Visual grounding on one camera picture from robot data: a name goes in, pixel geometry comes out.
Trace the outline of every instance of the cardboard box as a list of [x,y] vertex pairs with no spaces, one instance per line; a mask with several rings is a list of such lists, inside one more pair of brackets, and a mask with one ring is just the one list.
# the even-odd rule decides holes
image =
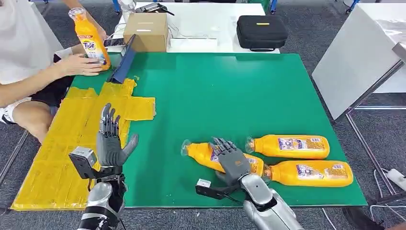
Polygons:
[[132,13],[124,30],[127,43],[136,35],[131,48],[136,52],[166,52],[168,22],[166,13]]

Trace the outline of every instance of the black shorts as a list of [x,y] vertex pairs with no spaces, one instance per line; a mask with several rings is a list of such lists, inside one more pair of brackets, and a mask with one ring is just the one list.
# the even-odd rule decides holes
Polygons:
[[[60,60],[61,58],[54,54],[54,63]],[[50,83],[45,88],[31,95],[31,101],[43,102],[50,107],[55,106],[59,108],[62,99],[64,99],[68,92],[69,86],[72,84],[73,78],[73,76],[66,76]]]

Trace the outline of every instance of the black zipper case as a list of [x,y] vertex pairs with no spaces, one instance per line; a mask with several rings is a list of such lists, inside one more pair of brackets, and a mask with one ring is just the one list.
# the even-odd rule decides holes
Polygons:
[[237,21],[240,46],[252,51],[272,51],[285,45],[288,32],[275,15],[243,15]]

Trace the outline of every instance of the power strip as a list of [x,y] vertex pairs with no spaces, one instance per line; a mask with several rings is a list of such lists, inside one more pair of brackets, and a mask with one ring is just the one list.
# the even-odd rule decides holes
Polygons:
[[406,178],[403,176],[403,174],[396,169],[391,169],[385,174],[389,180],[406,191]]

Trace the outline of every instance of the white shirt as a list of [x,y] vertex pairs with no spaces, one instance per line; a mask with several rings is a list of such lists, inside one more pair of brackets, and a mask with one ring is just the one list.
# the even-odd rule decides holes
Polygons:
[[24,80],[53,63],[62,46],[41,25],[28,0],[2,0],[0,6],[0,83]]

